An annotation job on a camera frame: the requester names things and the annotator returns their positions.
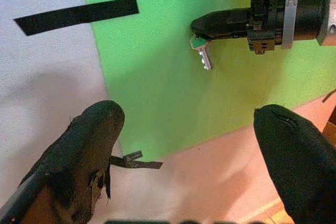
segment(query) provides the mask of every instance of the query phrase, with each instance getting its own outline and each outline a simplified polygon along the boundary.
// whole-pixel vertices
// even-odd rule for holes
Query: pink surface
[[[336,95],[326,103],[321,100],[295,109],[319,130],[336,104]],[[162,161],[160,170],[113,166],[112,200],[106,206],[103,195],[90,223],[108,219],[238,221],[278,198],[252,126]]]

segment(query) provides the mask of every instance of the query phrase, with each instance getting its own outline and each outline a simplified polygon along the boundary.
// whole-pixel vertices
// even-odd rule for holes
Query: silver key
[[[191,47],[198,51],[198,54],[202,57],[202,63],[204,69],[212,70],[213,66],[209,56],[208,41],[201,37],[194,35],[190,40]]]

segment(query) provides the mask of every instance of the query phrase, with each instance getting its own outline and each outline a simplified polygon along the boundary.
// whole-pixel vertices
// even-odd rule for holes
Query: white wall
[[[26,37],[13,18],[84,0],[0,0],[0,206],[72,117],[107,98],[94,37],[82,24]],[[299,109],[322,129],[336,97]],[[161,170],[112,167],[91,223],[107,219],[243,220],[277,199],[252,127],[163,159]]]

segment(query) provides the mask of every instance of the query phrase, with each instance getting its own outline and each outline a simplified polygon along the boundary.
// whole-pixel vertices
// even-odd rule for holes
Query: green panel
[[[298,106],[335,88],[336,48],[315,40],[265,55],[246,39],[214,41],[215,69],[204,70],[191,21],[249,2],[138,0],[140,14],[92,24],[109,96],[125,111],[124,154],[151,161],[251,123],[264,104]]]

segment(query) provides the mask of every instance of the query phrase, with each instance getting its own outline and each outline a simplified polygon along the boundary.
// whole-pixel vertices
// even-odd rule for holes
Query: black cylinder
[[[298,0],[294,40],[315,39],[323,20],[325,0]]]

